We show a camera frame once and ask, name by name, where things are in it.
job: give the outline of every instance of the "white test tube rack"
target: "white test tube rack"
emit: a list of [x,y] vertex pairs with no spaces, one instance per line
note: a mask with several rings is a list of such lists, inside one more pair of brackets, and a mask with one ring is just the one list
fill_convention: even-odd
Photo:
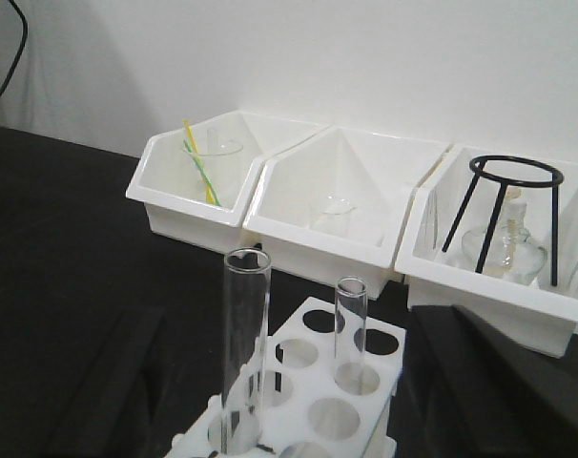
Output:
[[[330,332],[319,332],[306,325],[303,317],[311,312],[331,314]],[[349,394],[340,389],[333,378],[333,314],[333,304],[308,298],[268,338],[262,434],[256,448],[233,456],[394,456],[396,443],[386,436],[386,427],[402,370],[405,330],[367,318],[368,332],[374,330],[388,335],[389,340],[396,342],[397,349],[385,355],[365,352],[364,363],[378,375],[378,387],[366,395]],[[219,396],[211,397],[207,409],[192,427],[174,438],[166,458],[225,456],[216,452],[208,437],[209,426],[218,418],[220,409]]]

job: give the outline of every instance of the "empty test tube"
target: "empty test tube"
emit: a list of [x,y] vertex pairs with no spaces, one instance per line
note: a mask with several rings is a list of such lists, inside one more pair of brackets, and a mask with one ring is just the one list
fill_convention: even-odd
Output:
[[363,394],[363,352],[367,287],[357,277],[344,277],[336,285],[334,378],[343,390]]
[[261,434],[271,262],[263,251],[239,248],[224,263],[223,386],[214,435],[219,451],[235,455],[253,448]]

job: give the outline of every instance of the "glass beaker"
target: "glass beaker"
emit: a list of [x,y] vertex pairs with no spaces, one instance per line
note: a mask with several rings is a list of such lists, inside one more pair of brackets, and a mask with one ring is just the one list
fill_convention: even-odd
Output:
[[224,258],[219,451],[228,455],[250,450],[261,435],[270,273],[270,257],[256,248]]
[[332,236],[346,237],[355,206],[346,198],[325,196],[310,202],[309,227]]
[[200,153],[202,166],[217,193],[219,205],[233,208],[244,180],[242,145],[234,140],[219,142],[216,128],[207,130],[206,148]]

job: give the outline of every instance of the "rack hole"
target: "rack hole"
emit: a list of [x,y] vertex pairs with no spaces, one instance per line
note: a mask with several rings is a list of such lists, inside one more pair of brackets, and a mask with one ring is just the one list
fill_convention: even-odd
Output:
[[308,367],[319,357],[317,348],[302,339],[289,339],[277,344],[277,360],[287,367]]
[[304,324],[315,332],[334,332],[334,314],[325,310],[310,310],[301,318]]
[[[358,329],[355,333],[355,345],[359,347],[362,342],[363,330]],[[365,351],[374,355],[391,355],[400,347],[395,336],[379,331],[378,329],[366,329],[365,331]]]
[[293,382],[282,372],[266,370],[263,379],[263,404],[276,407],[285,403],[293,394]]
[[359,412],[346,401],[323,398],[308,408],[308,423],[321,437],[338,441],[346,439],[359,429]]
[[378,372],[365,364],[343,364],[336,371],[334,378],[341,389],[361,396],[373,393],[381,384]]

